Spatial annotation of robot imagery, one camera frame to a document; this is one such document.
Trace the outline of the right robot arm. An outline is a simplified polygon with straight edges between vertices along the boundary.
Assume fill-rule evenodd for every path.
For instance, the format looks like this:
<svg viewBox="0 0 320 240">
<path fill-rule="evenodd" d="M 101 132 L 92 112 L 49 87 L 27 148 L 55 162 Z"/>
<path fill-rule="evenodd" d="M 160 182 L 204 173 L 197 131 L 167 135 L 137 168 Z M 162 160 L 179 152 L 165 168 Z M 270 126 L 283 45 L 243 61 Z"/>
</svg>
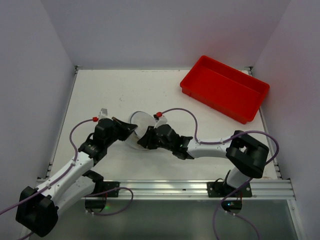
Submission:
<svg viewBox="0 0 320 240">
<path fill-rule="evenodd" d="M 227 194 L 249 179 L 262 178 L 269 155 L 265 144 L 241 130 L 236 130 L 230 141 L 205 144 L 191 136 L 180 136 L 168 124 L 157 128 L 149 126 L 137 144 L 148 150 L 166 149 L 181 160 L 204 157 L 228 159 L 234 168 L 227 173 L 220 188 Z"/>
</svg>

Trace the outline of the white mesh laundry bag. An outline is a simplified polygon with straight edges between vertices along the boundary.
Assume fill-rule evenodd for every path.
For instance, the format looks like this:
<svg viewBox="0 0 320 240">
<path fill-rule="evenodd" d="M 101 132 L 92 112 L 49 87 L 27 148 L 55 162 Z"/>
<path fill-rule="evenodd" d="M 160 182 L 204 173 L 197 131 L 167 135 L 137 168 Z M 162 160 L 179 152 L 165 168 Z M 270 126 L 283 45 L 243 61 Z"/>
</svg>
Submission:
<svg viewBox="0 0 320 240">
<path fill-rule="evenodd" d="M 138 144 L 138 141 L 145 135 L 149 126 L 155 126 L 156 120 L 153 116 L 144 111 L 135 111 L 130 115 L 129 123 L 137 125 L 137 128 L 127 138 L 125 143 L 133 149 L 139 151 L 147 151 L 146 148 L 143 148 L 141 145 Z"/>
</svg>

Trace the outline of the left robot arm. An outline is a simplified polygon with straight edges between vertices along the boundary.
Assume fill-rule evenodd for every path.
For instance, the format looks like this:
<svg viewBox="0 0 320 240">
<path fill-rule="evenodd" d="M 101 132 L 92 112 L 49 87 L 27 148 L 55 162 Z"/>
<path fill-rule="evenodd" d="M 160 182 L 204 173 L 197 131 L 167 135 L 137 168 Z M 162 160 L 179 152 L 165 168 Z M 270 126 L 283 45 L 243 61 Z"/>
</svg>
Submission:
<svg viewBox="0 0 320 240">
<path fill-rule="evenodd" d="M 44 237 L 58 222 L 59 216 L 84 197 L 111 197 L 121 190 L 118 182 L 104 184 L 103 176 L 92 168 L 107 155 L 108 148 L 116 141 L 125 141 L 138 127 L 115 117 L 98 119 L 74 157 L 56 174 L 36 188 L 26 187 L 20 194 L 16 221 L 31 232 Z"/>
</svg>

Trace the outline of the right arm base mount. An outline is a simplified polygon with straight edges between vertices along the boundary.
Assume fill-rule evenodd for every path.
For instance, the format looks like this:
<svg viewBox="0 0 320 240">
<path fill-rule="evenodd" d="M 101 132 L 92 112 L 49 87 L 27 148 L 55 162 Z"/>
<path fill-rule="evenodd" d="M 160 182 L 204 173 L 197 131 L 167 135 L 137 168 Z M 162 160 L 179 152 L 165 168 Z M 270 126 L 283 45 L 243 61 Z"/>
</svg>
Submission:
<svg viewBox="0 0 320 240">
<path fill-rule="evenodd" d="M 209 198 L 224 198 L 235 188 L 228 186 L 225 180 L 218 178 L 215 181 L 209 181 L 206 183 L 207 194 Z M 232 214 L 238 214 L 243 207 L 243 199 L 251 198 L 253 196 L 251 185 L 248 183 L 245 187 L 231 195 L 234 200 L 225 200 L 220 205 L 224 211 Z"/>
</svg>

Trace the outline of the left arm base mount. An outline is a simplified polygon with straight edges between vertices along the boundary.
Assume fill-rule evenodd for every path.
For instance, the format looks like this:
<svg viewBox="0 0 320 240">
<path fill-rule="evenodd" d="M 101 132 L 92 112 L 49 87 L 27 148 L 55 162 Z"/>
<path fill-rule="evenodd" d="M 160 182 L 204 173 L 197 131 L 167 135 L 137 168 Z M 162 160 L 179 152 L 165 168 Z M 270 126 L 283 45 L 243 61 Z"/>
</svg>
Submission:
<svg viewBox="0 0 320 240">
<path fill-rule="evenodd" d="M 118 181 L 97 182 L 92 194 L 102 193 L 118 187 L 120 187 L 120 183 Z M 85 209 L 90 212 L 101 213 L 103 210 L 107 209 L 107 197 L 108 193 L 104 193 L 96 196 L 96 200 L 86 199 L 84 201 Z"/>
</svg>

